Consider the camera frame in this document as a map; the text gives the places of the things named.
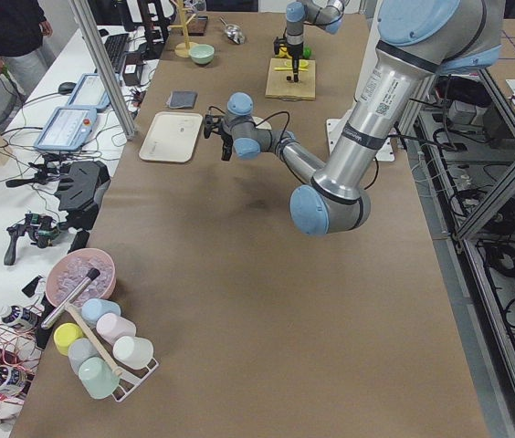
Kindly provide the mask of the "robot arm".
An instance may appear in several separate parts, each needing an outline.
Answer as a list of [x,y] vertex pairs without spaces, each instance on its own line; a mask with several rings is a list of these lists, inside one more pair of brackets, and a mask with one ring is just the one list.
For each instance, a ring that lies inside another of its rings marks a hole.
[[285,46],[291,56],[292,76],[287,80],[299,81],[300,60],[304,49],[304,26],[316,26],[329,34],[336,34],[342,25],[342,17],[349,1],[331,0],[326,6],[314,1],[294,1],[286,8]]
[[248,94],[234,93],[205,135],[217,133],[224,154],[276,154],[302,182],[290,197],[291,218],[307,235],[355,229],[371,211],[361,180],[400,120],[418,84],[434,75],[470,72],[499,58],[502,1],[384,1],[377,63],[329,159],[323,162],[288,130],[258,128]]

